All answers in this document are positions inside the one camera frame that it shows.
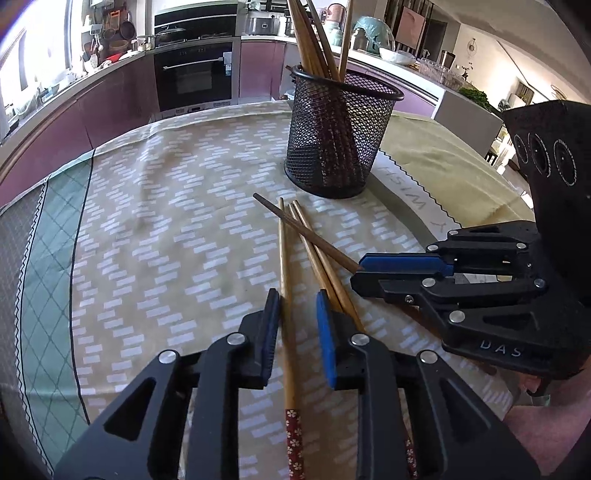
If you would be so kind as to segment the person's right hand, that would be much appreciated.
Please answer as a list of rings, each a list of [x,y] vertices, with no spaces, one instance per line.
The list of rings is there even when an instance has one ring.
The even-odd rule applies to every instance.
[[[557,470],[590,421],[590,364],[550,396],[549,406],[515,405],[504,420],[543,475]]]

